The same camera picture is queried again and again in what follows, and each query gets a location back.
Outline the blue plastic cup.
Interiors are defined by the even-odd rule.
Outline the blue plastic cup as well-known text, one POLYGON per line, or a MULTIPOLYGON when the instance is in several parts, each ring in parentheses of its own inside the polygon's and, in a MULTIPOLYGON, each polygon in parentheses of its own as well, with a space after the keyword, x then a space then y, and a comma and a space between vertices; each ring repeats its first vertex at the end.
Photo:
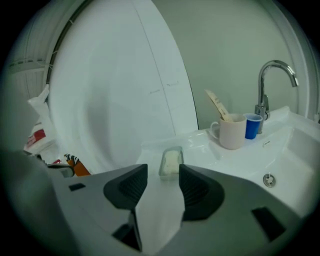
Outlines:
POLYGON ((254 113, 246 113, 244 116, 246 117, 245 138, 248 140, 253 140, 258 134, 259 126, 263 118, 254 113))

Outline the pale pink mug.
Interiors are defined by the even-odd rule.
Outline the pale pink mug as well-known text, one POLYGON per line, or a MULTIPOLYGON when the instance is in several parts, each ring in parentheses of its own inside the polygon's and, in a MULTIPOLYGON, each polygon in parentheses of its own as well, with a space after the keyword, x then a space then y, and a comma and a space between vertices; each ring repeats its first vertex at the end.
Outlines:
POLYGON ((230 114, 232 121, 220 118, 210 125, 209 133, 228 150, 237 150, 245 143, 247 118, 243 114, 230 114))

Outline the chrome faucet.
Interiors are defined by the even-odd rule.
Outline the chrome faucet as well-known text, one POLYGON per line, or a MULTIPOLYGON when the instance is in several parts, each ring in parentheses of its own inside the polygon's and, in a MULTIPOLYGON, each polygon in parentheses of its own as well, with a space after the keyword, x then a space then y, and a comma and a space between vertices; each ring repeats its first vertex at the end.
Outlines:
POLYGON ((265 63, 258 75, 258 102, 255 105, 254 113, 262 117, 257 133, 261 134, 263 131, 264 121, 270 117, 269 100, 265 94, 265 76, 268 70, 278 68, 283 70, 289 77, 291 86, 298 87, 299 82, 295 71, 285 62, 281 60, 271 60, 265 63))

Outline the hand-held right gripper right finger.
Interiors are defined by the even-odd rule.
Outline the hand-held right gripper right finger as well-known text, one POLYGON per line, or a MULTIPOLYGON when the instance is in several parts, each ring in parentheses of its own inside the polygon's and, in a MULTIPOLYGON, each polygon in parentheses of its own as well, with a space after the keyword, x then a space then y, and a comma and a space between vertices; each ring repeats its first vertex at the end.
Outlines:
POLYGON ((287 205, 244 178, 182 164, 179 187, 181 226, 159 256, 272 256, 302 223, 287 205))

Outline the white sink basin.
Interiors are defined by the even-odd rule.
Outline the white sink basin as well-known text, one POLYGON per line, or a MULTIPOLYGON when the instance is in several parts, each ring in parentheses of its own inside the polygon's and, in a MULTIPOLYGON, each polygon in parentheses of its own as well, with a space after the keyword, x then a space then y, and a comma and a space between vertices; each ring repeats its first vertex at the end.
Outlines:
POLYGON ((176 146, 182 147, 185 164, 254 182, 301 218, 316 207, 320 196, 320 124, 288 107, 272 111, 262 133, 236 150, 223 148, 209 129, 144 142, 138 163, 148 165, 148 182, 136 211, 142 251, 147 255, 159 252, 180 228, 184 202, 178 179, 159 177, 164 150, 176 146), (276 179, 271 188, 263 183, 268 173, 276 179))

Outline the clear soap dish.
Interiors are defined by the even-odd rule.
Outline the clear soap dish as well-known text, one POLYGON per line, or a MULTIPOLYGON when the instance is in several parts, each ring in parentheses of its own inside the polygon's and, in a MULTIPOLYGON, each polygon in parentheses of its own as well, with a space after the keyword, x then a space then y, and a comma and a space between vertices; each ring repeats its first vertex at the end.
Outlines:
POLYGON ((184 155, 183 155, 183 148, 181 146, 174 146, 167 148, 166 150, 163 151, 161 162, 160 162, 160 167, 158 171, 158 175, 161 180, 177 180, 179 178, 179 170, 180 170, 180 165, 184 163, 184 155), (164 158, 165 158, 165 153, 168 151, 178 151, 180 153, 180 160, 179 160, 179 169, 177 174, 172 174, 172 175, 164 175, 163 174, 163 165, 164 165, 164 158))

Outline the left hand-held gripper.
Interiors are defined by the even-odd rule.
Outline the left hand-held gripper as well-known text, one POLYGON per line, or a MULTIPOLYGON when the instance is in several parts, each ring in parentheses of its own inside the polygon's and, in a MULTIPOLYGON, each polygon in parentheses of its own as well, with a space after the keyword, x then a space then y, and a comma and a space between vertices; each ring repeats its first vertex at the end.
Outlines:
POLYGON ((48 168, 59 171, 64 178, 89 176, 90 172, 86 169, 78 157, 72 154, 64 154, 63 159, 57 159, 48 164, 48 168))

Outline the metal sink drain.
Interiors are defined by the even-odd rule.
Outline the metal sink drain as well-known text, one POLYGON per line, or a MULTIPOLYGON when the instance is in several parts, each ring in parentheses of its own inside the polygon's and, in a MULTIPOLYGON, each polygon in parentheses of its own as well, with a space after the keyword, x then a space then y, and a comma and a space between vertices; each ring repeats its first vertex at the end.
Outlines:
POLYGON ((262 180, 264 185, 268 188, 273 188, 276 185, 276 178, 271 173, 265 174, 262 180))

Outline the beige tube in mug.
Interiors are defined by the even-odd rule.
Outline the beige tube in mug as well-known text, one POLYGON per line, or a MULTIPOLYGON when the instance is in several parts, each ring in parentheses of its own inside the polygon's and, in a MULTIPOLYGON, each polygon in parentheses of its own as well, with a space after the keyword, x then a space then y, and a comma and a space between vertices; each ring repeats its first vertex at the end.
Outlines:
POLYGON ((217 108, 217 111, 219 112, 222 119, 227 122, 233 122, 231 115, 229 114, 223 103, 220 101, 220 99, 211 90, 205 89, 204 91, 217 108))

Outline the white plastic bag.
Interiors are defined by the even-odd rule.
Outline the white plastic bag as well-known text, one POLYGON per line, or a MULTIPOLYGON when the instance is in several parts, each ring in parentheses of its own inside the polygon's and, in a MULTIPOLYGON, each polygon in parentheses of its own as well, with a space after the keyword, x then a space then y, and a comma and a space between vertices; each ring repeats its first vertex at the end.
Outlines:
POLYGON ((38 114, 38 120, 31 130, 24 151, 28 155, 39 155, 48 165, 62 162, 63 155, 56 144, 56 130, 50 117, 47 103, 49 85, 46 84, 39 96, 28 100, 29 105, 38 114))

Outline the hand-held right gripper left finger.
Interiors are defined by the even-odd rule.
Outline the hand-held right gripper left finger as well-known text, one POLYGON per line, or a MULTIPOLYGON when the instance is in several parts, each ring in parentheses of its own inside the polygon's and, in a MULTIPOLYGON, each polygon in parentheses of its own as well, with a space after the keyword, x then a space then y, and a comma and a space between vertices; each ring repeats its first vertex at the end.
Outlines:
POLYGON ((51 170, 50 178, 80 256, 143 256, 135 208, 147 164, 69 178, 51 170))

